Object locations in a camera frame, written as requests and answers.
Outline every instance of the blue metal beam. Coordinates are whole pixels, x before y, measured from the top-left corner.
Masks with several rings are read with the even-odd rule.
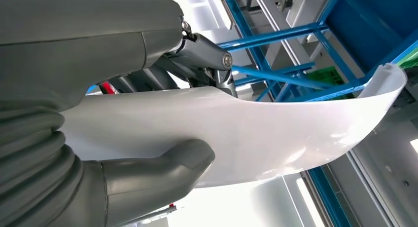
[[[329,16],[332,9],[334,9],[337,2],[338,0],[328,0],[327,4],[324,7],[324,10],[321,12],[320,16],[318,17],[318,23],[320,25],[325,24],[326,18]]]
[[[341,207],[340,202],[332,190],[324,171],[321,167],[308,170],[311,176],[312,182],[315,185],[318,194],[325,205],[325,208],[331,218],[332,223],[336,227],[350,227],[350,221],[348,220],[344,210]]]
[[[307,95],[302,95],[296,98],[291,98],[289,100],[286,100],[286,102],[306,102],[306,101],[329,100],[329,99],[338,97],[340,95],[346,95],[355,91],[362,90],[364,89],[364,87],[365,87],[364,84],[361,84],[358,86],[353,86],[351,84],[337,85],[337,86],[334,86],[334,87],[331,87],[329,89],[325,89],[322,91],[310,93]]]
[[[235,0],[225,0],[225,2],[228,5],[228,8],[232,14],[232,18],[234,19],[235,24],[237,25],[237,28],[241,32],[242,36],[244,38],[252,36],[253,33],[251,31],[251,28],[245,20],[244,15],[241,12],[237,2]],[[267,60],[265,59],[263,51],[261,51],[260,47],[249,48],[249,51],[252,54],[254,62],[260,71],[272,71],[269,62],[267,62]],[[273,86],[273,89],[271,91],[273,97],[276,97],[280,92],[279,85]]]
[[[268,43],[277,42],[283,39],[298,37],[308,35],[314,32],[314,30],[327,30],[326,25],[319,25],[318,23],[311,23],[304,26],[298,26],[294,28],[289,28],[285,30],[280,30],[272,33],[266,33],[261,35],[244,37],[241,39],[224,42],[218,44],[219,47],[227,51],[235,51],[244,48],[256,47],[265,45]]]
[[[301,65],[292,66],[292,67],[283,68],[283,69],[280,69],[280,70],[277,70],[277,71],[273,71],[273,73],[277,73],[278,75],[294,74],[294,73],[298,73],[300,71],[310,69],[313,66],[315,66],[315,63],[313,63],[313,62],[304,63],[304,64],[301,64]],[[254,77],[254,76],[248,76],[246,78],[236,80],[235,81],[235,86],[240,86],[240,85],[244,85],[244,84],[247,84],[247,83],[259,83],[259,82],[262,82],[262,81],[265,81],[265,79]]]
[[[246,68],[246,67],[232,66],[232,70],[238,71],[240,73],[244,73],[250,76],[255,76],[255,77],[275,80],[275,81],[288,82],[290,84],[310,87],[314,89],[325,89],[325,88],[329,88],[332,86],[330,84],[319,82],[319,81],[313,81],[313,80],[308,80],[308,79],[303,79],[303,78],[294,78],[290,76],[279,75],[273,72],[262,72],[262,71],[257,71],[257,70]]]
[[[277,81],[273,81],[270,83],[270,85],[263,91],[263,93],[260,94],[260,96],[257,97],[257,99],[255,99],[255,101],[260,101],[261,99],[263,99],[264,96],[267,95],[267,93],[269,93],[269,91],[277,84]]]
[[[324,34],[321,31],[314,31],[315,36],[318,38],[319,42],[322,43],[325,50],[329,53],[329,56],[335,61],[335,64],[340,68],[340,70],[343,72],[343,74],[347,77],[347,80],[350,83],[354,83],[357,81],[357,78],[354,76],[350,68],[347,66],[347,64],[344,62],[344,60],[339,56],[337,51],[335,51],[334,47],[330,44],[330,42],[326,39]]]
[[[275,102],[283,101],[284,96],[289,92],[291,86],[291,84],[286,83],[281,89],[279,95],[275,98]]]

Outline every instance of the blue steel frame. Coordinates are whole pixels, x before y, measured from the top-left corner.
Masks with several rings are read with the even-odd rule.
[[[376,70],[377,66],[373,68],[370,72],[367,73],[365,77],[362,78],[356,78],[356,76],[352,73],[352,71],[349,69],[347,64],[342,60],[342,58],[339,56],[337,51],[332,47],[332,45],[329,43],[329,41],[326,39],[326,37],[323,35],[322,31],[329,30],[328,26],[325,24],[325,20],[327,16],[331,13],[332,8],[335,6],[338,0],[329,0],[327,5],[325,6],[322,14],[320,15],[318,22],[307,24],[304,26],[299,26],[295,28],[290,28],[286,30],[276,31],[273,33],[267,33],[267,34],[261,34],[261,35],[253,35],[248,23],[246,22],[238,4],[235,0],[225,0],[230,12],[232,13],[232,16],[235,20],[235,23],[237,25],[238,30],[242,33],[243,38],[220,43],[219,46],[228,50],[228,51],[235,51],[240,49],[249,49],[254,61],[256,63],[256,66],[258,70],[249,69],[249,68],[243,68],[243,67],[236,67],[233,66],[233,70],[244,73],[249,75],[249,77],[246,77],[244,79],[240,79],[236,81],[236,86],[241,86],[246,83],[257,83],[261,81],[267,81],[267,92],[263,94],[267,94],[270,90],[272,92],[273,97],[277,101],[283,100],[283,92],[279,96],[281,90],[291,90],[291,86],[278,88],[276,85],[270,86],[271,83],[274,81],[278,82],[285,82],[293,85],[299,85],[304,86],[308,88],[315,88],[315,89],[322,89],[320,91],[313,92],[312,90],[309,90],[312,93],[303,94],[302,96],[296,96],[285,100],[286,102],[303,102],[303,101],[321,101],[321,100],[328,100],[332,99],[341,95],[349,94],[354,91],[362,90],[364,86],[367,84],[371,76],[373,75],[374,71]],[[358,3],[355,0],[350,0],[352,4],[355,4],[358,7],[358,10],[360,11],[367,11],[364,4]],[[379,23],[382,25],[382,27],[376,26],[376,29],[379,28],[380,34],[388,33],[390,36],[393,36],[394,39],[398,40],[399,37],[393,32],[393,30],[378,18],[378,16],[375,16],[373,13],[365,14],[365,16],[370,19],[370,21],[375,22],[376,24]],[[291,67],[289,69],[286,69],[286,72],[278,73],[278,72],[272,72],[272,69],[270,68],[270,65],[264,58],[264,55],[259,48],[261,45],[269,44],[272,42],[281,41],[283,39],[298,37],[298,36],[304,36],[314,33],[315,36],[318,38],[319,42],[324,46],[324,48],[327,50],[331,58],[335,61],[337,66],[340,68],[340,70],[343,72],[343,74],[346,76],[348,83],[344,85],[337,85],[337,86],[330,86],[323,84],[318,81],[312,81],[305,79],[303,76],[303,71],[309,69],[310,67],[305,67],[303,69],[300,69],[302,65]],[[386,62],[396,62],[396,60],[399,61],[400,58],[397,57],[397,55],[405,55],[408,54],[411,50],[414,49],[416,44],[418,44],[417,41],[418,38],[418,31],[416,31],[414,34],[412,34],[409,38],[405,39],[404,42],[396,47],[387,57],[385,57],[380,64],[384,64]],[[402,53],[400,49],[406,48],[405,45],[413,45],[405,52]]]
[[[247,83],[257,83],[265,81],[266,79],[269,80],[266,90],[263,93],[261,93],[261,95],[256,99],[256,101],[260,101],[264,96],[266,96],[269,93],[269,91],[272,91],[272,95],[274,96],[275,102],[283,101],[286,99],[286,95],[288,94],[289,90],[295,88],[294,86],[291,86],[292,84],[308,87],[305,91],[308,91],[310,93],[303,93],[302,96],[298,96],[297,91],[293,91],[294,98],[287,99],[285,100],[286,102],[328,100],[340,95],[362,90],[379,65],[387,62],[398,63],[405,55],[408,55],[412,50],[418,47],[418,30],[416,30],[408,38],[402,41],[401,37],[396,33],[396,31],[394,31],[388,24],[386,24],[377,14],[371,11],[366,4],[360,2],[359,0],[346,0],[350,5],[353,6],[353,8],[356,11],[358,11],[359,15],[364,17],[364,19],[372,26],[372,28],[376,31],[376,34],[380,35],[385,41],[387,41],[389,44],[395,47],[386,57],[384,57],[379,62],[378,65],[375,65],[374,68],[372,68],[372,70],[370,70],[363,78],[356,78],[356,76],[352,73],[352,71],[349,69],[349,67],[342,60],[337,51],[332,47],[332,45],[329,43],[329,41],[322,33],[322,31],[330,30],[328,26],[325,24],[325,21],[339,0],[329,0],[316,23],[311,23],[304,26],[299,26],[262,35],[252,34],[250,27],[246,22],[235,0],[225,1],[230,12],[232,13],[238,30],[243,35],[243,38],[221,43],[219,44],[219,46],[228,51],[235,51],[246,48],[250,50],[252,56],[254,57],[254,61],[257,65],[258,70],[235,66],[233,66],[233,70],[248,75],[248,77],[244,79],[237,80],[235,82],[236,86],[241,86]],[[304,77],[305,74],[303,73],[303,71],[310,69],[314,65],[314,63],[307,63],[279,70],[277,72],[272,72],[270,65],[265,60],[264,55],[261,52],[259,46],[280,41],[283,39],[307,35],[310,33],[315,34],[319,42],[324,46],[324,49],[329,53],[331,58],[335,61],[337,66],[342,71],[342,73],[346,76],[348,80],[347,84],[330,86],[324,85],[323,83],[318,83],[317,81],[311,81],[306,79]],[[277,87],[275,86],[279,84],[278,82],[286,82],[286,84],[283,88],[277,89]],[[312,178],[313,184],[315,185],[318,194],[321,197],[334,226],[351,226],[322,168],[317,167],[308,170],[308,173]]]

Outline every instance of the white plastic part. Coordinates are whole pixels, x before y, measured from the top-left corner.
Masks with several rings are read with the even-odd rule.
[[[199,138],[216,159],[196,187],[268,179],[326,164],[380,122],[407,81],[377,69],[357,99],[263,103],[213,88],[88,96],[63,112],[67,144],[83,160],[156,157]]]

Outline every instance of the gray metal panel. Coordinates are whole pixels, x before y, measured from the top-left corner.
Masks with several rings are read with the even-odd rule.
[[[180,43],[181,37],[181,28],[142,32],[146,54],[144,68],[153,65],[173,45]]]
[[[173,0],[0,0],[0,44],[181,29],[182,15]]]

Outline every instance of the blue metal tube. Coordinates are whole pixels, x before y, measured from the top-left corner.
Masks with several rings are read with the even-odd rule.
[[[260,101],[261,99],[263,99],[264,96],[267,95],[267,93],[269,93],[269,91],[277,84],[277,81],[274,81],[272,83],[270,83],[270,85],[263,91],[263,93],[260,94],[260,96],[257,97],[257,99],[255,99],[255,101]]]
[[[314,30],[327,30],[326,25],[319,25],[318,23],[311,23],[304,26],[298,26],[285,30],[280,30],[272,33],[266,33],[261,35],[249,36],[229,42],[218,44],[219,47],[227,51],[235,51],[244,48],[256,47],[265,45],[268,43],[280,41],[287,38],[293,38],[298,36],[308,35],[313,33]]]
[[[286,83],[281,89],[279,95],[275,98],[275,102],[283,101],[284,96],[289,92],[291,86],[291,84]]]
[[[308,79],[303,79],[303,78],[294,78],[294,77],[285,76],[285,75],[278,75],[273,72],[262,72],[262,71],[257,71],[257,70],[246,68],[246,67],[233,66],[232,70],[238,71],[240,73],[244,73],[250,76],[256,76],[259,78],[265,78],[265,79],[275,80],[275,81],[288,82],[290,84],[310,87],[314,89],[325,89],[325,88],[329,88],[332,86],[323,82],[318,82],[318,81],[313,81],[313,80],[308,80]]]
[[[248,25],[247,21],[244,18],[243,13],[240,10],[240,7],[236,3],[235,0],[225,0],[226,4],[228,5],[228,8],[232,14],[232,17],[235,21],[235,24],[237,25],[237,28],[241,32],[242,36],[244,38],[252,36],[252,31],[250,26]],[[272,69],[270,67],[269,62],[264,57],[263,51],[261,51],[260,47],[253,47],[249,48],[250,53],[253,56],[255,64],[258,66],[259,70],[265,71],[265,72],[271,72]],[[272,95],[275,97],[280,92],[279,85],[276,85],[273,87]]]
[[[289,100],[286,100],[286,102],[306,102],[306,101],[329,100],[329,99],[338,97],[340,95],[346,95],[355,91],[362,90],[364,89],[364,87],[365,87],[364,84],[358,85],[358,86],[353,86],[351,84],[337,85],[329,89],[310,93],[308,95],[302,95],[300,97],[291,98]]]
[[[347,64],[343,61],[343,59],[339,56],[337,51],[335,51],[334,47],[329,43],[329,41],[326,39],[324,34],[321,31],[314,31],[314,34],[318,38],[318,40],[322,43],[325,50],[329,53],[331,58],[335,61],[337,66],[340,68],[340,70],[344,73],[344,75],[347,77],[347,80],[352,83],[357,80],[357,78],[354,76],[350,68],[347,66]]]
[[[345,0],[367,22],[373,30],[390,46],[394,47],[402,41],[400,35],[392,29],[380,16],[370,10],[361,0]]]
[[[280,70],[277,70],[277,71],[273,71],[273,73],[277,73],[278,75],[294,74],[294,73],[298,73],[300,71],[310,69],[313,66],[315,66],[315,63],[313,63],[313,62],[304,63],[304,64],[301,64],[301,65],[292,66],[292,67],[283,68],[283,69],[280,69]],[[259,82],[262,82],[262,81],[265,81],[265,79],[254,77],[254,76],[248,76],[246,78],[236,80],[235,81],[235,86],[240,86],[240,85],[247,84],[247,83],[259,83]]]
[[[325,24],[326,18],[329,16],[332,9],[334,9],[337,2],[338,0],[328,0],[327,4],[325,5],[324,10],[321,12],[320,16],[318,17],[318,23],[320,25]]]

